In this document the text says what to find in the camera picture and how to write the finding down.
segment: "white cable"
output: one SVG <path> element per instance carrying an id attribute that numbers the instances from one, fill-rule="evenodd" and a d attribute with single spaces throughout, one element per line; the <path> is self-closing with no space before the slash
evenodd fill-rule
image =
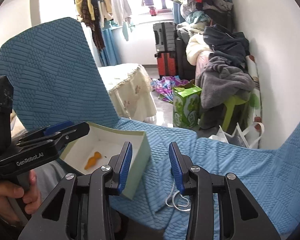
<path id="1" fill-rule="evenodd" d="M 165 199 L 166 205 L 167 205 L 168 207 L 174 207 L 175 209 L 177 209 L 177 210 L 179 210 L 179 211 L 184 211 L 184 212 L 190 211 L 190 209 L 180 209 L 180 208 L 179 208 L 179 207 L 185 207 L 185 208 L 188 207 L 188 206 L 190 205 L 190 201 L 189 201 L 187 198 L 183 197 L 183 196 L 180 194 L 180 191 L 179 191 L 179 190 L 177 190 L 177 191 L 173 194 L 173 191 L 174 191 L 175 186 L 176 186 L 176 183 L 175 183 L 175 181 L 173 180 L 173 184 L 172 184 L 171 191 L 170 191 L 169 195 L 167 196 L 167 198 Z M 176 195 L 177 195 L 178 193 L 179 193 L 179 195 L 180 195 L 181 198 L 183 198 L 184 200 L 187 201 L 187 204 L 186 204 L 186 205 L 181 205 L 181 204 L 176 204 L 176 203 L 175 203 L 175 198 L 176 198 Z M 169 205 L 169 204 L 168 204 L 168 200 L 171 198 L 171 196 L 172 196 L 172 205 Z"/>

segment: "silver bolt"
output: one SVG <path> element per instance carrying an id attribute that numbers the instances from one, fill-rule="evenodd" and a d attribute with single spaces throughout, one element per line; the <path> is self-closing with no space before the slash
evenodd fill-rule
<path id="1" fill-rule="evenodd" d="M 234 180 L 236 178 L 236 176 L 233 173 L 228 173 L 227 178 L 231 179 L 231 180 Z"/>
<path id="2" fill-rule="evenodd" d="M 101 170 L 102 170 L 102 171 L 109 171 L 109 170 L 111 170 L 111 167 L 110 167 L 109 165 L 103 165 L 103 166 L 101 167 Z"/>
<path id="3" fill-rule="evenodd" d="M 190 169 L 191 169 L 191 171 L 193 171 L 193 172 L 198 172 L 198 171 L 200 171 L 200 167 L 197 166 L 197 165 L 192 166 Z"/>
<path id="4" fill-rule="evenodd" d="M 74 174 L 73 173 L 68 173 L 65 175 L 66 179 L 73 179 L 74 178 Z"/>

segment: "orange toy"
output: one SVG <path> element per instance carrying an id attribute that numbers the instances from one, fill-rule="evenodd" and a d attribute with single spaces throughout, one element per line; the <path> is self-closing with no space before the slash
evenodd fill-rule
<path id="1" fill-rule="evenodd" d="M 101 153 L 100 152 L 95 152 L 94 156 L 88 159 L 86 166 L 84 167 L 85 170 L 90 169 L 94 165 L 97 164 L 97 160 L 101 159 Z"/>

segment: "blue gripper pad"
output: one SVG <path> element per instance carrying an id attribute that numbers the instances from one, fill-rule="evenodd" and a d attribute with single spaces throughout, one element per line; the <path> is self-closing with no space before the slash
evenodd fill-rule
<path id="1" fill-rule="evenodd" d="M 58 123 L 56 125 L 52 125 L 46 128 L 46 130 L 43 132 L 44 136 L 52 135 L 55 132 L 59 132 L 67 127 L 70 127 L 74 125 L 74 122 L 68 120 L 62 123 Z"/>
<path id="2" fill-rule="evenodd" d="M 182 195 L 185 190 L 185 187 L 183 185 L 183 175 L 182 175 L 179 161 L 177 159 L 176 151 L 172 143 L 169 144 L 169 159 L 170 159 L 172 173 L 173 173 L 174 180 L 176 182 L 177 189 L 180 191 L 180 194 Z"/>
<path id="3" fill-rule="evenodd" d="M 118 191 L 121 194 L 124 188 L 126 187 L 126 182 L 128 178 L 130 163 L 132 159 L 132 144 L 129 142 L 127 147 L 126 155 L 123 159 L 122 166 L 119 172 L 119 185 Z"/>

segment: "white tablecloth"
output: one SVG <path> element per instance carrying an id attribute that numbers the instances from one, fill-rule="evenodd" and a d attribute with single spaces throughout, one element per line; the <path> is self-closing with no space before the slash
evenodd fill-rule
<path id="1" fill-rule="evenodd" d="M 150 78 L 140 64 L 120 64 L 98 68 L 117 113 L 143 122 L 156 115 Z"/>

